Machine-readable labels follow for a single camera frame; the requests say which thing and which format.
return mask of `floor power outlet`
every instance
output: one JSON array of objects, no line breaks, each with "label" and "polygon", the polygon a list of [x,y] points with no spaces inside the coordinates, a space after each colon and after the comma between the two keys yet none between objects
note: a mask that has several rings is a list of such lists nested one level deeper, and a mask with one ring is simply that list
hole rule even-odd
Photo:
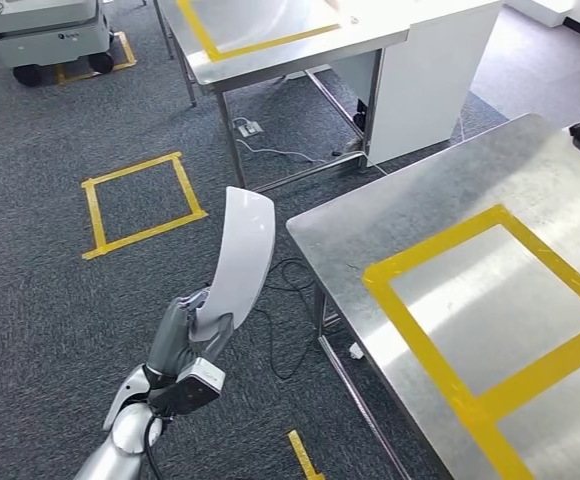
[{"label": "floor power outlet", "polygon": [[247,122],[244,125],[241,125],[240,127],[239,127],[239,131],[241,132],[242,135],[243,135],[243,138],[248,138],[248,137],[252,137],[252,135],[258,135],[259,133],[263,133],[264,129],[261,128],[257,122]]}]

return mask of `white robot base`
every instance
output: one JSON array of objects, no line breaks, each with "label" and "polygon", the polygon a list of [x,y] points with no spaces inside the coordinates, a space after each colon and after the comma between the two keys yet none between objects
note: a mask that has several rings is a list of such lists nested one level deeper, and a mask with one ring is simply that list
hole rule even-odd
[{"label": "white robot base", "polygon": [[100,0],[17,0],[0,8],[0,58],[26,86],[42,81],[42,66],[88,56],[90,67],[109,73],[113,33]]}]

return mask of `wheel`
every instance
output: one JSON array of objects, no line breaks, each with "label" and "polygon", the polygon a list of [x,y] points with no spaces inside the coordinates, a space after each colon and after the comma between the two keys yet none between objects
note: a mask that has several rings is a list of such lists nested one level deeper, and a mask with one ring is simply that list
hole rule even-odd
[{"label": "wheel", "polygon": [[107,52],[88,55],[88,63],[90,68],[99,73],[110,73],[114,68],[114,60]]},{"label": "wheel", "polygon": [[42,80],[41,69],[39,65],[15,67],[12,70],[12,75],[15,75],[18,82],[27,87],[36,87],[41,84]]}]

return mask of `white cabinet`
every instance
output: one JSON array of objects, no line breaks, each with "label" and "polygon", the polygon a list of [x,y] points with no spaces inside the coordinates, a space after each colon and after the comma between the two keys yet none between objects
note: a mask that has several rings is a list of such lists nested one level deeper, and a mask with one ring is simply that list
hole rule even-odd
[{"label": "white cabinet", "polygon": [[[502,1],[401,3],[412,26],[406,42],[386,49],[370,147],[375,163],[450,138]],[[373,55],[331,67],[367,104]]]}]

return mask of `yellow tape marking on floor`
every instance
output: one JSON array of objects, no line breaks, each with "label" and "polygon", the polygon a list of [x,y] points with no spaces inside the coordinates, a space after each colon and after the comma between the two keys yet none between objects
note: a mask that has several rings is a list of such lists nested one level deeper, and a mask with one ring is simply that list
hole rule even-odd
[{"label": "yellow tape marking on floor", "polygon": [[[181,227],[207,216],[208,214],[202,210],[199,205],[199,202],[195,196],[194,191],[193,191],[187,175],[186,175],[184,167],[181,166],[180,160],[181,156],[181,152],[170,153],[162,157],[147,160],[145,162],[122,168],[116,172],[102,175],[101,177],[89,178],[82,183],[81,186],[85,189],[86,197],[88,198],[88,205],[90,208],[90,216],[92,221],[92,230],[94,232],[95,244],[95,248],[94,250],[85,252],[82,255],[82,257],[85,260],[91,260],[92,258],[98,257],[101,255],[105,255],[113,250],[125,247],[132,243],[140,242],[141,240],[153,237],[155,235],[167,232],[168,230]],[[157,225],[156,227],[128,235],[127,237],[120,238],[113,242],[106,243],[105,234],[104,233],[103,224],[101,222],[101,215],[99,210],[98,202],[97,201],[97,194],[95,191],[95,185],[168,161],[172,162],[172,166],[175,175],[177,176],[177,179],[181,185],[181,190],[183,191],[184,197],[185,197],[186,202],[190,209],[190,214],[181,218],[176,218],[175,220],[171,220],[169,222],[165,222],[161,225]]]},{"label": "yellow tape marking on floor", "polygon": [[102,248],[106,244],[106,235],[104,232],[104,223],[101,221],[101,212],[99,210],[97,192],[95,191],[95,183],[92,180],[86,180],[82,183],[81,186],[85,190],[85,198],[88,200],[90,220],[92,223],[95,246],[97,249]]},{"label": "yellow tape marking on floor", "polygon": [[107,182],[109,180],[114,180],[115,178],[123,177],[125,175],[129,175],[131,173],[138,172],[140,170],[144,170],[145,168],[154,167],[160,163],[169,162],[172,160],[173,156],[175,159],[178,158],[175,155],[176,154],[171,153],[168,155],[164,155],[162,157],[146,160],[144,162],[140,162],[135,165],[131,165],[129,167],[122,168],[121,170],[107,173],[105,175],[101,175],[101,177],[92,178],[92,179],[90,179],[90,181],[92,181],[95,185],[98,185],[100,183]]},{"label": "yellow tape marking on floor", "polygon": [[202,24],[201,20],[197,17],[196,13],[194,11],[194,7],[192,6],[190,0],[177,0],[177,5],[184,15],[184,18],[185,18],[188,25],[190,27],[190,30],[192,30],[195,37],[196,37],[196,40],[203,50],[205,51],[206,54],[208,54],[208,58],[209,58],[212,62],[218,62],[221,60],[226,60],[239,55],[245,55],[247,53],[257,52],[259,50],[264,50],[266,48],[276,47],[279,45],[295,42],[298,40],[302,40],[304,38],[313,37],[315,35],[330,32],[339,28],[338,24],[327,25],[325,27],[315,28],[306,32],[295,33],[293,35],[287,35],[273,40],[236,48],[234,50],[228,50],[227,52],[220,52],[217,46],[215,45],[215,42],[212,41],[210,35]]},{"label": "yellow tape marking on floor", "polygon": [[316,473],[314,467],[312,466],[308,454],[306,453],[306,449],[304,448],[304,444],[301,443],[301,439],[299,438],[299,434],[296,430],[292,430],[288,434],[288,438],[292,445],[292,449],[295,450],[295,455],[297,456],[297,460],[301,466],[304,471],[304,475],[307,480],[325,480],[325,477],[322,473]]},{"label": "yellow tape marking on floor", "polygon": [[[113,72],[116,72],[118,70],[122,70],[124,68],[132,67],[133,65],[137,64],[137,59],[135,58],[135,53],[132,52],[132,49],[130,48],[130,44],[128,43],[128,38],[125,37],[125,34],[124,32],[115,32],[115,37],[117,37],[119,42],[121,42],[122,48],[123,48],[123,52],[125,54],[125,61],[123,63],[117,63],[115,64],[114,67],[113,67]],[[83,73],[81,75],[76,75],[74,77],[66,77],[65,70],[64,69],[64,66],[61,63],[55,65],[55,73],[56,75],[56,83],[57,85],[65,85],[67,83],[72,83],[72,82],[76,82],[79,80],[85,80],[88,78],[93,78],[93,77],[98,77],[99,75],[102,75],[99,72],[88,72],[88,73]]]},{"label": "yellow tape marking on floor", "polygon": [[393,278],[495,225],[507,229],[580,296],[580,273],[503,205],[371,265],[362,280],[497,473],[505,480],[531,479],[530,471],[495,422],[580,368],[580,334],[475,398],[390,285]]}]

